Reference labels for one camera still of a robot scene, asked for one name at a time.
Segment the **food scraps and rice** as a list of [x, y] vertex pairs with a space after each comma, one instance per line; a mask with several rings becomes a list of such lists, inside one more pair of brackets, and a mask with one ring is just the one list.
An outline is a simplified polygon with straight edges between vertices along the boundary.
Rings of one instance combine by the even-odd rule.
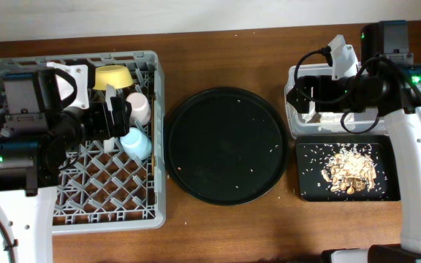
[[302, 147], [307, 152], [310, 167], [302, 170], [303, 175], [313, 172], [326, 183], [326, 190], [336, 194], [353, 195], [363, 192], [377, 192], [381, 189], [379, 179], [384, 174], [379, 169], [379, 145], [373, 143], [320, 143]]

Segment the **pink plastic cup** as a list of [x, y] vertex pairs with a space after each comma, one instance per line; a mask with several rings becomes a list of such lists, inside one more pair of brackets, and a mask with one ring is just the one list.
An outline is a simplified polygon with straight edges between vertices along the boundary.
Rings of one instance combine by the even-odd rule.
[[147, 97], [139, 92], [131, 93], [126, 100], [130, 103], [132, 111], [129, 117], [130, 123], [138, 123], [145, 126], [151, 120], [151, 108]]

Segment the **white paper napkin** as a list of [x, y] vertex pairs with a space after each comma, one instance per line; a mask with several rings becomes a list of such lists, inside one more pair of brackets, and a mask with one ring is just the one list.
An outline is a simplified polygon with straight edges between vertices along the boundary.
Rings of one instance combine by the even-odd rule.
[[342, 113], [303, 113], [301, 118], [306, 123], [338, 123]]

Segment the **blue plastic cup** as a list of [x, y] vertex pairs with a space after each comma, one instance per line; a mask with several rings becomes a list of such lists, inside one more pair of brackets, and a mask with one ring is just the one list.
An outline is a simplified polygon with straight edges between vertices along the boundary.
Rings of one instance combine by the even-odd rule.
[[120, 144], [130, 159], [145, 160], [152, 153], [152, 142], [141, 130], [135, 127], [120, 138]]

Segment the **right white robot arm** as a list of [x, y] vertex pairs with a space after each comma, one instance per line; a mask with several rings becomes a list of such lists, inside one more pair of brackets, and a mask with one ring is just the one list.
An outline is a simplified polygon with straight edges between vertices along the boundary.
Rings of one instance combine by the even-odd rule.
[[409, 49], [405, 20], [371, 23], [360, 32], [356, 54], [336, 36], [319, 54], [320, 66], [299, 61], [291, 68], [285, 93], [288, 110], [307, 113], [377, 111], [391, 142], [402, 204], [401, 241], [367, 249], [334, 249], [322, 253], [323, 262], [421, 262], [421, 65]]

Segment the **yellow plastic bowl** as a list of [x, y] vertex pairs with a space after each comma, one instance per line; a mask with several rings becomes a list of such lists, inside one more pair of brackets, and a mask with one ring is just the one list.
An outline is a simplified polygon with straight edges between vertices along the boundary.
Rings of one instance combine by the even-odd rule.
[[105, 91], [107, 85], [111, 85], [114, 89], [121, 89], [132, 84], [133, 79], [126, 66], [108, 65], [96, 68], [94, 90]]

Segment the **light grey round plate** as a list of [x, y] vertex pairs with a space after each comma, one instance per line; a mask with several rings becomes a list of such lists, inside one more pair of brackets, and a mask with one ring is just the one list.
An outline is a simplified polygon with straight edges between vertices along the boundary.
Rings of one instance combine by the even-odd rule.
[[[115, 88], [107, 84], [105, 86], [105, 102], [107, 104], [107, 109], [110, 115], [113, 115], [113, 105], [111, 99], [116, 96]], [[108, 140], [104, 141], [104, 150], [105, 153], [110, 153], [113, 151], [115, 145], [115, 138], [111, 136]]]

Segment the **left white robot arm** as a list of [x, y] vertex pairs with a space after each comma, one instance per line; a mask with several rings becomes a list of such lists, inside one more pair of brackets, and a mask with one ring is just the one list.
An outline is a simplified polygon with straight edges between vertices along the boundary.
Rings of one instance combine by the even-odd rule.
[[74, 76], [47, 68], [10, 72], [0, 102], [0, 262], [51, 262], [53, 213], [70, 149], [129, 130], [130, 103], [109, 92], [83, 110], [74, 106]]

